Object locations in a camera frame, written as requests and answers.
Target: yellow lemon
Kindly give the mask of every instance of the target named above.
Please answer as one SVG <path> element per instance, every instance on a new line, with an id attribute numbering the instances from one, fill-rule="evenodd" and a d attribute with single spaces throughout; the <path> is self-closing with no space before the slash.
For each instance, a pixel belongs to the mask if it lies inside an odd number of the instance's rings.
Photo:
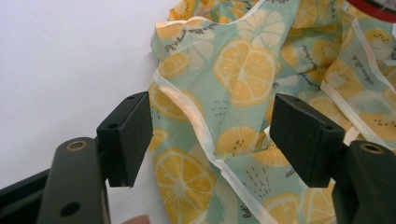
<path id="1" fill-rule="evenodd" d="M 290 27 L 288 36 L 298 37 L 303 35 L 303 29 L 294 29 Z"/>
<path id="2" fill-rule="evenodd" d="M 186 21 L 191 18 L 195 10 L 195 0 L 181 0 L 169 14 L 170 21 Z"/>
<path id="3" fill-rule="evenodd" d="M 280 50 L 280 55 L 282 56 L 283 60 L 285 60 L 290 65 L 292 66 L 297 65 L 297 57 L 291 41 L 285 42 L 282 49 Z"/>
<path id="4" fill-rule="evenodd" d="M 169 136 L 168 132 L 161 128 L 155 128 L 153 130 L 153 135 L 151 141 L 148 145 L 148 150 L 151 154 L 157 150 L 158 146 Z"/>
<path id="5" fill-rule="evenodd" d="M 323 19 L 323 17 L 326 15 L 327 8 L 329 7 L 330 3 L 329 1 L 317 0 L 317 4 L 319 18 Z"/>
<path id="6" fill-rule="evenodd" d="M 213 7 L 215 0 L 200 0 L 200 5 L 204 8 L 211 8 Z"/>
<path id="7" fill-rule="evenodd" d="M 238 34 L 252 45 L 271 48 L 279 43 L 286 31 L 283 14 L 268 9 L 258 9 L 254 14 L 237 23 Z"/>
<path id="8" fill-rule="evenodd" d="M 181 93 L 191 100 L 191 102 L 198 108 L 201 115 L 204 115 L 200 102 L 192 95 L 192 93 L 189 91 L 181 91 Z M 169 99 L 168 96 L 158 89 L 155 83 L 150 85 L 148 96 L 150 105 L 166 117 L 182 122 L 189 120 L 185 113 L 171 99 Z"/>
<path id="9" fill-rule="evenodd" d="M 312 55 L 321 65 L 332 63 L 338 55 L 340 45 L 332 41 L 318 39 L 312 45 Z"/>
<path id="10" fill-rule="evenodd" d="M 381 68 L 381 72 L 384 77 L 390 82 L 393 88 L 396 88 L 396 66 L 386 66 L 385 68 Z"/>
<path id="11" fill-rule="evenodd" d="M 213 64 L 213 73 L 231 94 L 231 104 L 256 105 L 268 98 L 276 72 L 274 54 L 240 38 L 226 44 Z"/>
<path id="12" fill-rule="evenodd" d="M 338 59 L 327 70 L 325 81 L 333 86 L 345 99 L 363 90 L 363 85 L 356 77 L 353 69 Z"/>
<path id="13" fill-rule="evenodd" d="M 317 19 L 318 9 L 316 0 L 302 0 L 298 9 L 293 28 L 305 28 L 314 24 Z"/>
<path id="14" fill-rule="evenodd" d="M 264 151 L 254 153 L 253 158 L 272 167 L 284 167 L 290 164 L 274 142 L 271 142 Z"/>
<path id="15" fill-rule="evenodd" d="M 364 32 L 372 47 L 375 57 L 379 60 L 386 60 L 393 52 L 392 43 L 394 38 L 381 28 L 373 28 Z"/>
<path id="16" fill-rule="evenodd" d="M 396 116 L 391 114 L 361 113 L 361 119 L 380 138 L 396 140 Z"/>
<path id="17" fill-rule="evenodd" d="M 180 23 L 167 25 L 166 22 L 157 22 L 155 25 L 156 25 L 157 35 L 161 39 L 176 36 L 182 30 L 182 24 Z"/>
<path id="18" fill-rule="evenodd" d="M 252 128 L 239 126 L 226 130 L 219 137 L 216 153 L 226 157 L 228 153 L 233 156 L 246 155 L 253 151 L 258 139 L 258 133 Z"/>
<path id="19" fill-rule="evenodd" d="M 309 189 L 304 199 L 306 223 L 331 223 L 335 219 L 332 205 L 334 183 L 326 189 Z"/>
<path id="20" fill-rule="evenodd" d="M 283 193 L 265 201 L 264 207 L 279 224 L 299 223 L 297 217 L 299 197 Z"/>
<path id="21" fill-rule="evenodd" d="M 265 110 L 264 118 L 268 123 L 271 123 L 272 114 L 274 110 L 274 102 L 275 102 L 275 96 L 270 97 L 270 100 L 268 101 L 267 110 Z"/>
<path id="22" fill-rule="evenodd" d="M 388 103 L 390 103 L 396 110 L 396 91 L 392 90 L 391 88 L 385 88 L 383 94 Z"/>
<path id="23" fill-rule="evenodd" d="M 237 7 L 230 7 L 230 11 L 233 13 L 237 20 L 245 16 L 245 12 Z"/>
<path id="24" fill-rule="evenodd" d="M 308 77 L 318 83 L 321 83 L 324 76 L 326 75 L 327 68 L 325 66 L 317 67 L 317 69 L 312 69 L 311 71 L 306 72 Z"/>
<path id="25" fill-rule="evenodd" d="M 329 24 L 326 26 L 315 27 L 314 29 L 325 34 L 334 34 L 340 28 L 341 28 L 341 23 L 336 23 L 336 24 Z"/>
<path id="26" fill-rule="evenodd" d="M 154 167 L 171 223 L 197 221 L 209 206 L 214 176 L 192 155 L 175 147 L 158 155 Z"/>
<path id="27" fill-rule="evenodd" d="M 313 98 L 308 103 L 346 131 L 352 128 L 352 123 L 328 96 Z"/>
<path id="28" fill-rule="evenodd" d="M 228 18 L 226 16 L 220 16 L 219 17 L 219 23 L 226 24 L 226 23 L 230 23 L 232 21 L 233 21 L 232 19 L 230 19 L 230 18 Z"/>
<path id="29" fill-rule="evenodd" d="M 182 74 L 188 67 L 191 56 L 177 52 L 160 63 L 158 72 L 164 78 L 176 77 Z"/>

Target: fabric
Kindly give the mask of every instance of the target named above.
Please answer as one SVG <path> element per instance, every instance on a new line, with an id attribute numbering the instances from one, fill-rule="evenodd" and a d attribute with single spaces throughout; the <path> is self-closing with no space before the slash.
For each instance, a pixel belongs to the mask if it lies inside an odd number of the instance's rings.
<path id="1" fill-rule="evenodd" d="M 392 32 L 335 0 L 171 9 L 151 40 L 161 62 L 148 90 L 149 150 L 171 223 L 335 221 L 333 182 L 309 189 L 268 135 L 274 97 L 300 97 L 349 138 L 395 149 Z"/>

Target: metal bolt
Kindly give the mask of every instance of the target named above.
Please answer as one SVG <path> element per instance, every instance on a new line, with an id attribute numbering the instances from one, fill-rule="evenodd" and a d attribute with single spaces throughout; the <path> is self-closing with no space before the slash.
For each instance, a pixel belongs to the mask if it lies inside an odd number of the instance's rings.
<path id="1" fill-rule="evenodd" d="M 362 143 L 361 144 L 361 148 L 363 148 L 363 150 L 371 152 L 373 154 L 383 154 L 384 153 L 384 149 L 382 147 L 378 147 L 376 145 L 373 144 L 369 144 L 369 143 Z"/>
<path id="2" fill-rule="evenodd" d="M 74 152 L 74 151 L 82 150 L 85 146 L 87 146 L 86 141 L 78 140 L 67 145 L 66 149 Z"/>

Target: black mechanical part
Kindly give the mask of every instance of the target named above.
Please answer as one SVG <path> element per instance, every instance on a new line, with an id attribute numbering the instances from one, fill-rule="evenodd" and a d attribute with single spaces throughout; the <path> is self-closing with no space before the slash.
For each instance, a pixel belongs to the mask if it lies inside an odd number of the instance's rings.
<path id="1" fill-rule="evenodd" d="M 127 97 L 97 131 L 60 145 L 50 170 L 1 189 L 0 223 L 36 223 L 39 210 L 39 223 L 109 222 L 105 180 L 132 186 L 149 146 L 148 93 Z"/>
<path id="2" fill-rule="evenodd" d="M 282 94 L 276 95 L 270 135 L 308 187 L 335 180 L 338 223 L 396 223 L 396 157 L 390 150 L 365 141 L 344 145 L 341 127 Z"/>
<path id="3" fill-rule="evenodd" d="M 81 137 L 55 152 L 37 223 L 109 223 L 96 141 Z"/>
<path id="4" fill-rule="evenodd" d="M 110 187 L 132 187 L 152 137 L 149 94 L 127 97 L 96 132 Z"/>
<path id="5" fill-rule="evenodd" d="M 0 223 L 35 223 L 50 170 L 0 190 Z"/>
<path id="6" fill-rule="evenodd" d="M 345 131 L 306 102 L 277 94 L 270 136 L 311 188 L 325 188 L 330 175 L 325 172 L 333 148 L 343 144 Z"/>
<path id="7" fill-rule="evenodd" d="M 378 144 L 354 141 L 345 156 L 359 207 L 353 223 L 396 223 L 396 157 Z"/>

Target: white wall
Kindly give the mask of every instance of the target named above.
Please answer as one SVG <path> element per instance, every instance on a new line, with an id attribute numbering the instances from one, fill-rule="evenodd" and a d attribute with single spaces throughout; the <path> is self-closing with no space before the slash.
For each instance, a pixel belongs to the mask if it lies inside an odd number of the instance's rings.
<path id="1" fill-rule="evenodd" d="M 155 21 L 177 0 L 0 1 L 0 189 L 50 167 L 54 150 L 145 91 L 157 66 Z M 166 223 L 152 163 L 133 189 L 111 189 L 114 223 Z"/>

